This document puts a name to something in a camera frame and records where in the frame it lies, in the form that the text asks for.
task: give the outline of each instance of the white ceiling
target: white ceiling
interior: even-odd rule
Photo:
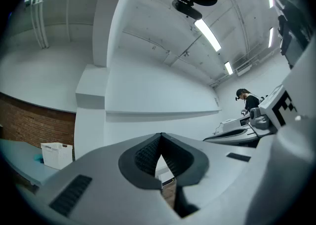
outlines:
[[[277,46],[275,37],[274,46],[267,49],[269,30],[277,27],[277,13],[269,8],[268,0],[219,0],[211,7],[195,5],[222,46],[218,52],[194,26],[192,18],[172,7],[172,1],[137,0],[119,46],[181,69],[208,85],[227,75],[225,62],[230,61],[235,69],[258,53],[257,58],[264,58]],[[65,30],[49,27],[66,23],[66,3],[67,0],[44,0],[49,40],[65,38],[59,35]],[[90,32],[78,27],[93,25],[96,3],[97,0],[69,0],[72,40],[92,40]],[[29,12],[22,1],[9,21],[9,35],[32,29]]]

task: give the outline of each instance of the white wall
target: white wall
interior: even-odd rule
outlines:
[[[236,91],[245,88],[251,93],[265,97],[269,95],[276,86],[280,85],[289,74],[290,68],[287,60],[281,54],[269,58],[262,64],[252,67],[244,75],[228,79],[216,89],[225,119],[240,118],[240,111],[244,109],[244,101],[235,101]]]
[[[76,87],[87,64],[90,43],[40,49],[37,44],[11,47],[0,56],[0,92],[35,105],[76,112]]]
[[[105,145],[157,132],[203,140],[223,120],[214,97],[174,68],[119,50],[106,91]]]

